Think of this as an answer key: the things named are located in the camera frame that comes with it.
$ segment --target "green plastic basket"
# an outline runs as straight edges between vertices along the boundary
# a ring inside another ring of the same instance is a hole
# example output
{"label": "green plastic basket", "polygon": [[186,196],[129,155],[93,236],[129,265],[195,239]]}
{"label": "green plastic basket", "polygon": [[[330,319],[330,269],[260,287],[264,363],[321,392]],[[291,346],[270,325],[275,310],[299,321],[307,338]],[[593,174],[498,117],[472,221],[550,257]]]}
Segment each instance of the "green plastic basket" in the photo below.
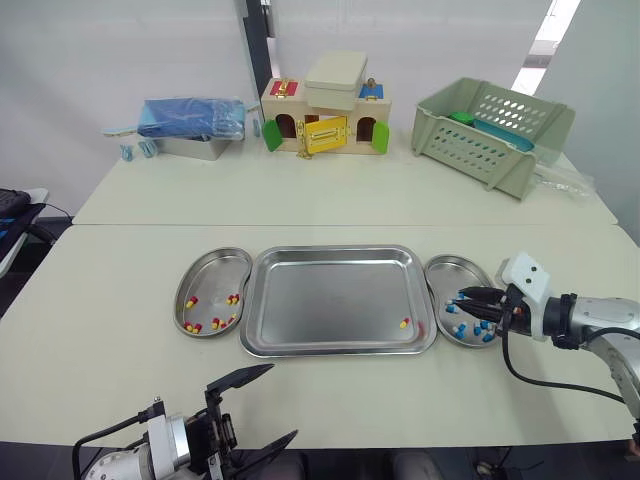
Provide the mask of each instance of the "green plastic basket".
{"label": "green plastic basket", "polygon": [[[469,112],[531,140],[521,152],[511,144],[447,118]],[[486,184],[522,199],[536,162],[552,165],[575,118],[566,105],[514,92],[482,80],[462,78],[422,100],[413,124],[412,148]]]}

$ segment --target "blue plastic wrap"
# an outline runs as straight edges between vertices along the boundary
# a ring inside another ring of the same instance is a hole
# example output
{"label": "blue plastic wrap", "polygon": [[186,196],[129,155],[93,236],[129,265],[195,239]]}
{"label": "blue plastic wrap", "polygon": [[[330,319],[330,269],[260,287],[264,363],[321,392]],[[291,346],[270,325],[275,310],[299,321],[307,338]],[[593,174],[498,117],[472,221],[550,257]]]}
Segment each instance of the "blue plastic wrap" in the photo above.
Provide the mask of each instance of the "blue plastic wrap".
{"label": "blue plastic wrap", "polygon": [[144,137],[244,138],[244,104],[221,98],[145,100],[138,134]]}

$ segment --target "green door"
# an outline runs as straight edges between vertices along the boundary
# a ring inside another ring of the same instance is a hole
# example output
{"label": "green door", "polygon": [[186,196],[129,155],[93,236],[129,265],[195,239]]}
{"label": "green door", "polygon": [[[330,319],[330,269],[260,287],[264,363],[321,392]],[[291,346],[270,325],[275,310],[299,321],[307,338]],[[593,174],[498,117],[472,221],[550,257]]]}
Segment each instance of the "green door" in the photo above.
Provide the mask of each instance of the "green door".
{"label": "green door", "polygon": [[389,125],[384,122],[376,122],[373,125],[371,146],[380,153],[387,153],[389,146]]}
{"label": "green door", "polygon": [[268,120],[264,123],[262,126],[262,137],[270,152],[277,150],[278,147],[282,145],[282,133],[280,133],[280,127],[278,127],[275,120]]}

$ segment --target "kidney-shaped metal dish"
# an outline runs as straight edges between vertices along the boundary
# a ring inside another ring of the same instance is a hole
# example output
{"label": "kidney-shaped metal dish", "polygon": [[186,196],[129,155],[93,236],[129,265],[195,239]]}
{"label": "kidney-shaped metal dish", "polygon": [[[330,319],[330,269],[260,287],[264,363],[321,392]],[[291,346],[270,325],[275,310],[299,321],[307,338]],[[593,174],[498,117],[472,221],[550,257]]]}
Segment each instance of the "kidney-shaped metal dish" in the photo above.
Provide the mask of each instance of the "kidney-shaped metal dish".
{"label": "kidney-shaped metal dish", "polygon": [[[242,315],[250,273],[251,257],[239,248],[219,248],[200,257],[178,287],[176,326],[192,337],[221,335],[234,328]],[[201,329],[195,333],[198,325]]]}
{"label": "kidney-shaped metal dish", "polygon": [[[471,260],[457,255],[439,255],[433,257],[424,268],[427,284],[433,293],[436,321],[440,331],[452,342],[467,347],[490,347],[497,343],[497,337],[492,335],[489,341],[483,341],[486,331],[481,330],[478,335],[474,332],[474,326],[479,322],[475,317],[456,308],[456,313],[446,311],[447,302],[457,298],[458,291],[465,287],[491,287],[491,280]],[[465,323],[466,328],[462,338],[456,338],[454,329]]]}
{"label": "kidney-shaped metal dish", "polygon": [[420,353],[437,330],[420,261],[395,245],[267,250],[247,306],[242,344],[261,357]]}

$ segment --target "white table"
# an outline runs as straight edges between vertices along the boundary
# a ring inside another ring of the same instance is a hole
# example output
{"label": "white table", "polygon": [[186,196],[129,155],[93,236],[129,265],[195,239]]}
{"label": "white table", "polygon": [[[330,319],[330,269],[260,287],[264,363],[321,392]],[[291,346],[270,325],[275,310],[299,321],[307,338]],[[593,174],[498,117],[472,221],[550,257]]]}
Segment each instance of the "white table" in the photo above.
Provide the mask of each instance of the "white table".
{"label": "white table", "polygon": [[[31,196],[30,203],[46,202],[47,198],[49,198],[49,190],[47,190],[46,188],[32,188],[24,191]],[[34,222],[36,221],[38,216],[39,215],[36,215],[34,217],[33,219]],[[9,268],[11,268],[11,264],[13,263],[16,256],[18,255],[18,252],[22,248],[22,245],[24,245],[24,242],[27,241],[28,237],[29,237],[28,233],[23,233],[22,235],[20,235],[20,237],[18,237],[18,240],[16,240],[16,243],[13,245],[13,247],[11,247],[11,250],[9,250],[9,252],[0,261],[0,278],[3,277],[9,271]]]}
{"label": "white table", "polygon": [[[203,406],[205,385],[262,363],[238,330],[193,339],[173,324],[173,301],[203,253],[238,246],[255,256],[276,245],[398,243],[425,263],[442,253],[493,275],[524,249],[552,275],[556,293],[638,299],[638,248],[617,226],[141,227],[67,230],[0,321],[0,440],[71,444],[160,395],[169,412]],[[615,391],[588,352],[512,336],[524,374]],[[272,360],[276,367],[224,395],[240,446],[294,428],[293,447],[519,445],[628,438],[623,405],[522,383],[499,349],[444,338],[417,356]],[[123,445],[140,428],[105,440]]]}
{"label": "white table", "polygon": [[[522,202],[424,155],[408,134],[389,153],[269,153],[261,138],[215,162],[161,155],[119,161],[74,219],[131,225],[604,225],[617,223],[595,195],[538,187]],[[572,169],[563,157],[559,165]]]}

